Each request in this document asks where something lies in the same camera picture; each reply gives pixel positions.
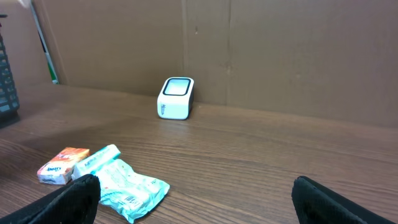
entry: grid pattern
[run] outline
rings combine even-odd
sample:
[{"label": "grid pattern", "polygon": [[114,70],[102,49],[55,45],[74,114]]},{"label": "grid pattern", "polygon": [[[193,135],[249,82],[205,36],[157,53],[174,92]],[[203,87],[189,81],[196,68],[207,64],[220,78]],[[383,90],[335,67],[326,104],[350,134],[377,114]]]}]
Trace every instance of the grid pattern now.
[{"label": "grid pattern", "polygon": [[2,114],[15,111],[18,108],[17,91],[12,79],[6,48],[0,34],[0,117]]}]

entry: barcode label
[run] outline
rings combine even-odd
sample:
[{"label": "barcode label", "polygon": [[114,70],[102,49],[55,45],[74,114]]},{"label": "barcode label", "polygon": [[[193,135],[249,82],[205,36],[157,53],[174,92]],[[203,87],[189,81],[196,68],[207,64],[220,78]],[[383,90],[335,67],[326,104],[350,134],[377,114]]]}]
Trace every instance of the barcode label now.
[{"label": "barcode label", "polygon": [[133,196],[128,196],[124,199],[127,203],[132,204],[133,206],[137,206],[140,204],[140,202],[137,200],[137,198]]}]

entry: logo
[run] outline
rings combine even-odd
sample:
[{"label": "logo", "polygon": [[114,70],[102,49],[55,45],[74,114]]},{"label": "logo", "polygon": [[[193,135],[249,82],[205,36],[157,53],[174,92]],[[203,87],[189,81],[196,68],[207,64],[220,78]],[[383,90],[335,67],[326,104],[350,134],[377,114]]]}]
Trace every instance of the logo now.
[{"label": "logo", "polygon": [[59,171],[61,169],[61,167],[49,167],[47,168],[47,171]]},{"label": "logo", "polygon": [[164,110],[166,110],[166,105],[162,104],[162,106],[160,107],[160,110],[162,112],[162,115],[164,115]]},{"label": "logo", "polygon": [[52,179],[42,179],[43,180],[43,182],[53,182],[53,183],[55,183],[55,180],[52,180]]}]

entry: device screen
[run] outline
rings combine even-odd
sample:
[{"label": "device screen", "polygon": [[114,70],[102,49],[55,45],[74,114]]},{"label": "device screen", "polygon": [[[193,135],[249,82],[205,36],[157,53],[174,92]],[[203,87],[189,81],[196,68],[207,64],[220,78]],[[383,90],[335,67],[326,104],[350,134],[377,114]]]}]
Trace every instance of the device screen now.
[{"label": "device screen", "polygon": [[190,80],[186,78],[172,78],[167,83],[165,95],[183,96],[187,94]]}]

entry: crumpled plastic package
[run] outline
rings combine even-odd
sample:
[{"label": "crumpled plastic package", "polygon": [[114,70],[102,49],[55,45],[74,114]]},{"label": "crumpled plastic package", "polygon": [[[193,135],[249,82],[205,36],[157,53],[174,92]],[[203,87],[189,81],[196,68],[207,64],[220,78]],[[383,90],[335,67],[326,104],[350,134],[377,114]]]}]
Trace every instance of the crumpled plastic package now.
[{"label": "crumpled plastic package", "polygon": [[95,175],[101,183],[99,202],[115,209],[130,223],[151,211],[170,188],[163,180],[135,173],[120,159],[106,164]]}]

